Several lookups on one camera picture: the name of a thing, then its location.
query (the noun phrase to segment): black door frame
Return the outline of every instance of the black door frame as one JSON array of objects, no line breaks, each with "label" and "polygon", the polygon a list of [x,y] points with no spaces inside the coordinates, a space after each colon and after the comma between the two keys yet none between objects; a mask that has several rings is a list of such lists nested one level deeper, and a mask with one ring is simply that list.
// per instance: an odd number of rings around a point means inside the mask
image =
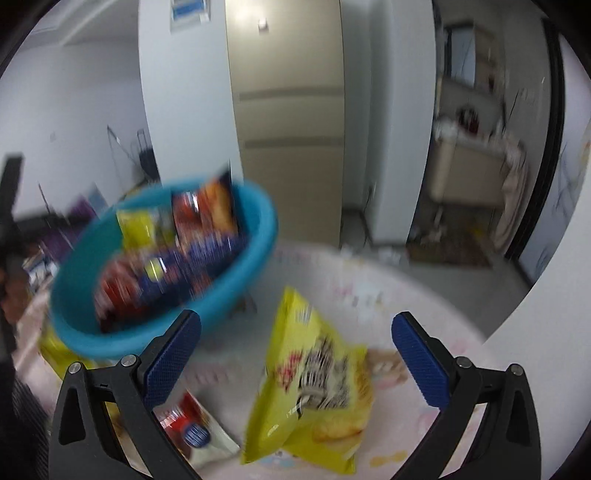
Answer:
[{"label": "black door frame", "polygon": [[[505,254],[505,258],[514,261],[522,275],[525,275],[525,273],[519,267],[518,259],[523,253],[527,242],[530,240],[531,234],[534,232],[534,228],[540,219],[542,209],[550,193],[556,166],[560,159],[560,146],[562,145],[564,128],[564,65],[560,50],[559,32],[547,18],[542,19],[542,23],[548,44],[548,62],[550,64],[550,117],[548,119],[548,131],[546,133],[546,143],[540,170],[531,193],[530,201]],[[527,276],[526,280],[532,284],[531,279]]]}]

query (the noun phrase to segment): yellow snack package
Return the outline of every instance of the yellow snack package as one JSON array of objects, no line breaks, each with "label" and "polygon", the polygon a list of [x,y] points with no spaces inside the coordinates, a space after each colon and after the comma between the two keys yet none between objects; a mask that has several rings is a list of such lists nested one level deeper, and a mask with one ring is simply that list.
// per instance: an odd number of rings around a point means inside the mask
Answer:
[{"label": "yellow snack package", "polygon": [[172,210],[158,207],[119,210],[117,221],[123,234],[123,250],[127,252],[174,245],[176,233]]},{"label": "yellow snack package", "polygon": [[336,473],[355,473],[353,455],[374,401],[366,354],[365,346],[345,345],[303,297],[286,288],[242,463],[285,449]]}]

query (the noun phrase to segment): gray floor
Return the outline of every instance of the gray floor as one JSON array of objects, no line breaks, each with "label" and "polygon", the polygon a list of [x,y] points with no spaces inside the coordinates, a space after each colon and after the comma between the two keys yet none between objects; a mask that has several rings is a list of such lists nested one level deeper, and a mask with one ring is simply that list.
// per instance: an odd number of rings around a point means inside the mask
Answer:
[{"label": "gray floor", "polygon": [[492,268],[409,263],[404,249],[373,250],[356,215],[343,216],[341,243],[365,258],[395,268],[454,305],[488,338],[515,310],[529,289],[513,265],[486,250]]}]

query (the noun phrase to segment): beige cabinet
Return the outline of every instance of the beige cabinet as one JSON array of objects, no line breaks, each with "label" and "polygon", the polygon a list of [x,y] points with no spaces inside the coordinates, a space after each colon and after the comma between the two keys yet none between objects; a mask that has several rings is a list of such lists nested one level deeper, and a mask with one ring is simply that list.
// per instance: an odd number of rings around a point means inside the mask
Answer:
[{"label": "beige cabinet", "polygon": [[226,0],[244,176],[280,237],[339,243],[345,90],[339,0]]}]

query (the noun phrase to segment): brown rug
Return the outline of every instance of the brown rug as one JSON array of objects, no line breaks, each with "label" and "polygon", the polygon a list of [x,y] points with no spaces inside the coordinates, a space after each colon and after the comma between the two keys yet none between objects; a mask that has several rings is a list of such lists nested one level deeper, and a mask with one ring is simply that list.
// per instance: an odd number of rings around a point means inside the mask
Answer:
[{"label": "brown rug", "polygon": [[469,233],[450,233],[439,243],[409,243],[412,262],[490,268],[491,264],[480,245]]}]

